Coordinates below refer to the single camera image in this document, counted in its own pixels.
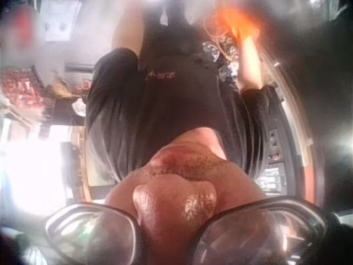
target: eyeglasses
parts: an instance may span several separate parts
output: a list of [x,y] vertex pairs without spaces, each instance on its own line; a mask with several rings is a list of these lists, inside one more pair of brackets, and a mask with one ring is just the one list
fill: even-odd
[[[328,221],[314,205],[277,197],[222,212],[198,231],[185,264],[301,264]],[[145,264],[146,245],[130,214],[105,205],[63,208],[46,224],[51,246],[73,264]]]

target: black eyeglass frame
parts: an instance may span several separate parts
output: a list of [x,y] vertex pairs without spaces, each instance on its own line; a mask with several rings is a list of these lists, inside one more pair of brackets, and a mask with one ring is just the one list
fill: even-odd
[[[72,264],[80,264],[80,265],[82,264],[82,263],[75,261],[74,259],[72,259],[68,255],[64,254],[52,242],[51,237],[50,237],[50,227],[52,225],[54,225],[56,222],[61,222],[62,219],[67,218],[66,215],[68,213],[71,213],[72,210],[74,210],[75,208],[82,208],[82,207],[87,208],[87,209],[95,209],[97,212],[98,212],[98,210],[99,211],[107,211],[107,210],[114,211],[114,212],[117,212],[121,215],[124,215],[124,217],[129,219],[129,221],[133,225],[132,227],[134,229],[134,237],[135,237],[135,242],[136,242],[136,245],[134,246],[135,255],[129,265],[138,265],[138,264],[145,264],[146,263],[147,247],[146,247],[145,237],[143,236],[143,233],[140,229],[140,226],[137,223],[137,220],[131,214],[129,214],[123,210],[120,210],[120,209],[117,209],[117,208],[114,208],[111,206],[107,206],[107,205],[96,204],[96,203],[73,204],[73,205],[65,207],[65,208],[59,210],[58,212],[54,213],[48,219],[46,226],[45,226],[46,239],[47,239],[48,243],[50,244],[50,246],[62,258],[66,259],[67,261],[71,262]],[[250,210],[250,209],[270,209],[270,208],[271,209],[283,208],[283,209],[286,209],[287,211],[288,210],[293,211],[296,214],[301,214],[302,216],[305,216],[304,218],[301,218],[302,220],[307,220],[308,215],[310,215],[312,218],[315,219],[315,221],[317,222],[317,225],[321,225],[321,227],[319,227],[319,226],[313,227],[313,224],[314,224],[313,222],[311,222],[311,223],[309,221],[307,222],[307,224],[309,226],[311,226],[312,228],[315,229],[315,231],[318,234],[319,240],[322,240],[327,232],[329,221],[328,221],[327,217],[323,213],[321,213],[321,210],[318,207],[316,207],[315,205],[310,204],[303,199],[299,199],[299,198],[296,198],[293,196],[279,196],[279,197],[275,197],[275,198],[267,198],[264,200],[245,204],[242,206],[238,206],[238,207],[223,211],[223,212],[215,215],[211,219],[209,219],[207,222],[205,222],[203,224],[203,226],[199,228],[198,232],[194,236],[194,239],[189,247],[188,254],[186,255],[185,264],[192,264],[198,243],[200,242],[200,240],[201,240],[203,234],[205,233],[205,231],[207,230],[207,228],[210,227],[214,222],[225,217],[226,215],[234,214],[236,212]]]

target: neck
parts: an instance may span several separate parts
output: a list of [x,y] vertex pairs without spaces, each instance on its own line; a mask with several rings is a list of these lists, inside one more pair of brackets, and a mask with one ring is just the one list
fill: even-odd
[[221,159],[226,160],[226,154],[221,146],[220,140],[214,130],[207,127],[200,127],[187,131],[178,136],[172,143],[193,142],[209,149],[212,153]]

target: man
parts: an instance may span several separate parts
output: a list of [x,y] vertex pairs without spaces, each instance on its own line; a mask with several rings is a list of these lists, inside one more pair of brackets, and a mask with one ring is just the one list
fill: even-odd
[[[238,41],[236,93],[200,56],[185,18],[169,12],[166,34],[153,39],[142,10],[129,2],[96,65],[87,144],[119,181],[106,204],[138,220],[149,262],[178,264],[209,218],[265,198],[253,179],[265,166],[268,100],[251,36]],[[152,46],[138,71],[144,39]]]

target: sleeve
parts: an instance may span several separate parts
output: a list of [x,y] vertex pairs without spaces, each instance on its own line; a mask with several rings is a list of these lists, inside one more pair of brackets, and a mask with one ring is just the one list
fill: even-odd
[[251,126],[247,143],[247,169],[251,178],[258,178],[268,163],[270,108],[268,87],[242,93]]
[[126,80],[137,72],[137,65],[136,54],[126,48],[115,49],[97,62],[86,102],[87,131],[110,100],[122,100]]

